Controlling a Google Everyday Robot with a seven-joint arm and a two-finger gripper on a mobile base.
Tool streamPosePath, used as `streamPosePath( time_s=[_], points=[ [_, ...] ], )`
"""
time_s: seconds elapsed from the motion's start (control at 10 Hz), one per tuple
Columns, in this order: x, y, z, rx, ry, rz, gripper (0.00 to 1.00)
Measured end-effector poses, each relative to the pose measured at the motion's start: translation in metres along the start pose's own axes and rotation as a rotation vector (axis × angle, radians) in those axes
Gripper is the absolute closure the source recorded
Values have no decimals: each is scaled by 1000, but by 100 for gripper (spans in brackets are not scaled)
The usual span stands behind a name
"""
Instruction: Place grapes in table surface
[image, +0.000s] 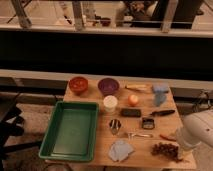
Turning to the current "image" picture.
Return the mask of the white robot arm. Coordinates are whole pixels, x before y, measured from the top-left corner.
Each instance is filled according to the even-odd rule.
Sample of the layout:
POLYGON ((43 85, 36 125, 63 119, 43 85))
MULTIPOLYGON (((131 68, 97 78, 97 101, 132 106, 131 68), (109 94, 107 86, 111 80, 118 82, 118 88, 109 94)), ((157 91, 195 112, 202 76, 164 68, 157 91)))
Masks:
POLYGON ((200 143, 213 148, 213 109, 186 115, 183 126, 175 131, 175 138, 179 159, 184 159, 200 143))

